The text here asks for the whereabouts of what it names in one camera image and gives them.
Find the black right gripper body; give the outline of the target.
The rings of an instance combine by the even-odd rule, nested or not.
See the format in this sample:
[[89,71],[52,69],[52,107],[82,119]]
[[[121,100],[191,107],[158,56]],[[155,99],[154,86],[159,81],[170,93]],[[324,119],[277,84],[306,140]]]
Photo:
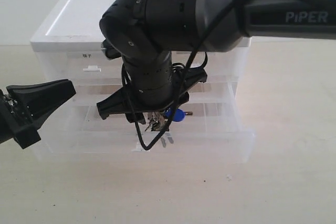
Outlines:
[[135,111],[157,111],[169,108],[174,102],[172,53],[163,51],[153,61],[122,56],[131,83],[127,85]]

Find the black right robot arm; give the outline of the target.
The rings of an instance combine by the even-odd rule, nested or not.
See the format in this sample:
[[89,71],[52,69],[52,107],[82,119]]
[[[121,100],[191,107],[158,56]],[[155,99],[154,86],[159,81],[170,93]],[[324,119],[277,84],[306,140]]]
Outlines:
[[129,82],[97,104],[129,122],[188,102],[203,67],[174,70],[172,53],[228,52],[243,38],[335,39],[335,0],[115,0],[99,22]]

